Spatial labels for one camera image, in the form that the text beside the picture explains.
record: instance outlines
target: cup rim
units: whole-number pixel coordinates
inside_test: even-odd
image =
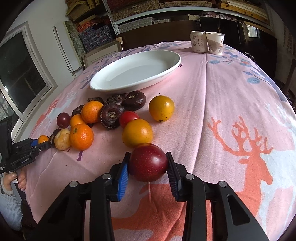
[[[205,32],[206,34],[214,34],[214,35],[219,35],[219,36],[225,36],[225,34],[221,33],[216,33],[216,32]]]

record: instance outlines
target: pink tablecloth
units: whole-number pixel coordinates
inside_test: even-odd
[[[196,54],[190,47],[190,42],[164,42],[105,57],[52,102],[31,137],[49,136],[59,113],[71,114],[97,96],[90,79],[112,61],[151,49],[175,51],[181,64],[162,82],[142,90],[147,103],[137,113],[152,125],[153,143],[171,151],[188,172],[206,182],[227,181],[275,241],[296,212],[295,114],[274,82],[242,53],[224,46],[222,56]],[[176,107],[161,124],[148,112],[156,95],[169,96]],[[131,151],[121,141],[121,128],[108,131],[96,124],[93,130],[88,150],[51,148],[28,166],[26,195],[37,222],[70,181],[93,181]],[[111,204],[116,241],[181,240],[185,205],[174,201],[167,175],[150,189],[151,198],[146,183],[130,178],[124,199]]]

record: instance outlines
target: plate rim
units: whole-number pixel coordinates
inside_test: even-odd
[[[120,58],[120,59],[115,60],[114,62],[112,62],[112,63],[106,65],[104,68],[100,69],[100,70],[99,70],[99,71],[98,71],[98,72],[97,72],[97,73],[91,78],[91,81],[90,81],[90,83],[89,83],[90,88],[91,88],[92,90],[100,91],[100,92],[119,91],[119,90],[122,90],[122,89],[125,89],[125,88],[133,87],[133,86],[135,86],[135,85],[137,85],[137,84],[143,84],[143,83],[146,83],[146,82],[150,81],[151,78],[153,78],[153,79],[157,79],[157,78],[159,78],[161,75],[164,76],[164,75],[166,75],[166,74],[163,74],[164,72],[168,72],[168,73],[169,73],[169,72],[170,72],[169,70],[171,70],[172,68],[176,68],[176,66],[178,66],[178,65],[181,63],[181,56],[180,56],[178,53],[174,52],[174,51],[170,51],[170,50],[162,50],[162,49],[159,49],[159,50],[158,50],[158,49],[153,49],[153,50],[149,50],[149,51],[165,51],[165,52],[173,52],[174,54],[176,54],[177,56],[179,56],[179,60],[178,60],[178,62],[177,62],[175,65],[173,65],[173,66],[170,67],[169,69],[167,69],[167,70],[165,70],[165,71],[163,71],[163,72],[161,72],[161,73],[159,73],[159,74],[153,75],[153,76],[151,76],[151,77],[149,77],[149,78],[146,78],[146,79],[140,80],[140,81],[138,81],[138,82],[135,82],[135,83],[131,83],[131,84],[128,84],[128,85],[122,86],[122,87],[117,87],[117,88],[113,88],[113,89],[96,89],[96,88],[93,88],[93,87],[91,86],[91,83],[92,83],[92,81],[93,81],[93,78],[94,78],[94,77],[95,77],[95,76],[96,76],[101,70],[103,70],[105,67],[110,66],[111,64],[114,64],[116,61],[118,61],[118,60],[120,60],[120,59],[124,59],[124,58],[130,57],[130,56],[132,56],[132,55],[134,55],[134,54],[146,53],[146,52],[148,52],[148,51],[142,51],[142,52],[134,53],[134,54],[131,54],[131,55],[127,55],[127,56],[124,56],[123,58]]]

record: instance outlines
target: yellow orange fruit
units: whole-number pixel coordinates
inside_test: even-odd
[[[54,138],[54,145],[59,150],[66,150],[71,146],[70,143],[70,131],[62,129]]]
[[[163,95],[155,96],[149,103],[149,112],[152,118],[159,122],[167,121],[172,117],[175,104],[171,98]]]
[[[94,141],[94,132],[87,124],[78,124],[70,133],[72,147],[77,150],[88,149]]]
[[[123,143],[132,148],[135,148],[141,143],[150,143],[152,140],[152,127],[143,119],[128,122],[122,133]]]
[[[38,144],[41,144],[43,142],[49,141],[49,137],[46,135],[41,135],[38,139]]]
[[[100,111],[103,104],[99,101],[90,101],[86,103],[81,110],[82,119],[89,124],[96,123],[100,120]]]
[[[70,126],[73,129],[74,126],[78,124],[86,124],[86,122],[82,119],[82,116],[80,114],[72,116],[70,120]]]

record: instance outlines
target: plate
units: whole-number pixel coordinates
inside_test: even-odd
[[[91,79],[93,90],[127,93],[154,85],[181,63],[181,56],[168,50],[151,50],[125,56],[107,65]]]

